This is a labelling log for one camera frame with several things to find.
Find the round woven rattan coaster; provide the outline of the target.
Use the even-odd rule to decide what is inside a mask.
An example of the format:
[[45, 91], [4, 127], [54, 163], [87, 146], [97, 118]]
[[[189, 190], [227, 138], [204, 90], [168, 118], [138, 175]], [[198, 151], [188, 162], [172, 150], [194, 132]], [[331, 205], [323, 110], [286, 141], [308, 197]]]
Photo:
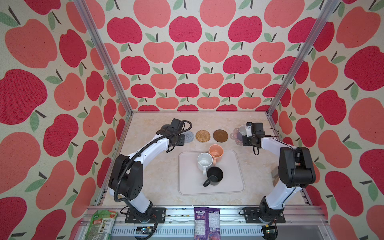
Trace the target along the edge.
[[206, 130], [199, 130], [196, 132], [196, 140], [201, 143], [206, 143], [211, 139], [211, 135]]

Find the white lilac handled mug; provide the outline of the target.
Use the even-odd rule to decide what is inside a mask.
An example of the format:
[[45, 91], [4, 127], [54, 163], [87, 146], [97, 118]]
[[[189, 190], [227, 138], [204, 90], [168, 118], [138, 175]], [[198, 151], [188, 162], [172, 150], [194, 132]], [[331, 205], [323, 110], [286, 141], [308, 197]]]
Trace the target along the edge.
[[243, 136], [247, 136], [247, 127], [246, 127], [246, 125], [242, 125], [242, 126], [240, 126], [239, 127], [239, 129], [238, 129], [238, 133], [237, 133], [237, 139], [239, 140], [239, 141], [243, 141]]

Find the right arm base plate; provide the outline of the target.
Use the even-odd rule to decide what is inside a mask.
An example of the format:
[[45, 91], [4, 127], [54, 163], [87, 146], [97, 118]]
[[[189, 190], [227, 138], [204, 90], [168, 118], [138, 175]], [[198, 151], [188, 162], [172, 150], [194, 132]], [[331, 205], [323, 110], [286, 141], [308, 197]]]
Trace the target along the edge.
[[274, 210], [270, 208], [243, 208], [242, 212], [247, 224], [286, 223], [283, 210]]

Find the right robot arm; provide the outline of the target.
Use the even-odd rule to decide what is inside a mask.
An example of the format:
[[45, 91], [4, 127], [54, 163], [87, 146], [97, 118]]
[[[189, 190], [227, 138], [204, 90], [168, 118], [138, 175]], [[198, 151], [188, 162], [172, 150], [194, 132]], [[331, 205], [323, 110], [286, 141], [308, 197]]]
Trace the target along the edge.
[[279, 181], [272, 192], [263, 197], [254, 214], [262, 223], [270, 223], [282, 216], [288, 200], [316, 181], [311, 153], [308, 148], [294, 147], [266, 135], [263, 123], [247, 122], [246, 132], [243, 146], [252, 147], [255, 155], [263, 149], [279, 157]]

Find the round grey felt coaster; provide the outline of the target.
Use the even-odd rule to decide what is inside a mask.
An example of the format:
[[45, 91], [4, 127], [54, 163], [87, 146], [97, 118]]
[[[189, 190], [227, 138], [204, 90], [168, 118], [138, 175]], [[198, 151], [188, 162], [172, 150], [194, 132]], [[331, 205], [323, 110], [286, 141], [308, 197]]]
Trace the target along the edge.
[[195, 139], [195, 135], [191, 131], [185, 132], [184, 135], [185, 135], [185, 143], [186, 144], [191, 143]]

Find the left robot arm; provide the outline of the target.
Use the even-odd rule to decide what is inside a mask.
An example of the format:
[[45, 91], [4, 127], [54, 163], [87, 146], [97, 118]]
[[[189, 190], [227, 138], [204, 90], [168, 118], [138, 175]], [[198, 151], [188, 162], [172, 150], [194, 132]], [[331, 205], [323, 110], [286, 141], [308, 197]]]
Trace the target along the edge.
[[151, 217], [152, 202], [142, 193], [144, 169], [162, 152], [171, 152], [185, 144], [185, 132], [192, 129], [187, 120], [173, 119], [164, 125], [155, 136], [139, 150], [127, 156], [119, 155], [113, 165], [108, 186], [113, 190], [116, 203], [123, 202], [138, 215]]

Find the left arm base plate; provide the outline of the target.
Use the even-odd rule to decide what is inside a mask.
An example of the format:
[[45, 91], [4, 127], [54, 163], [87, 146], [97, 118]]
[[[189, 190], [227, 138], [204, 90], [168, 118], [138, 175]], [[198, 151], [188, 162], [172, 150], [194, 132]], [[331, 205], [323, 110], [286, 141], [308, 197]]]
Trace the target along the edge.
[[152, 219], [145, 219], [140, 217], [135, 211], [128, 209], [126, 211], [125, 223], [127, 224], [154, 224], [156, 219], [159, 224], [165, 222], [166, 217], [166, 208], [153, 208], [152, 209]]

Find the round brown wooden coaster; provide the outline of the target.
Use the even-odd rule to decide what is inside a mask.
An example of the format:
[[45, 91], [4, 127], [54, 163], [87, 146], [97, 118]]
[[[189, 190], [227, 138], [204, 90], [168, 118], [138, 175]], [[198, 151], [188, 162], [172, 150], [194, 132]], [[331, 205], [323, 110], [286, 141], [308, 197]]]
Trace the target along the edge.
[[225, 130], [215, 130], [213, 133], [213, 138], [219, 143], [224, 143], [228, 140], [228, 133]]

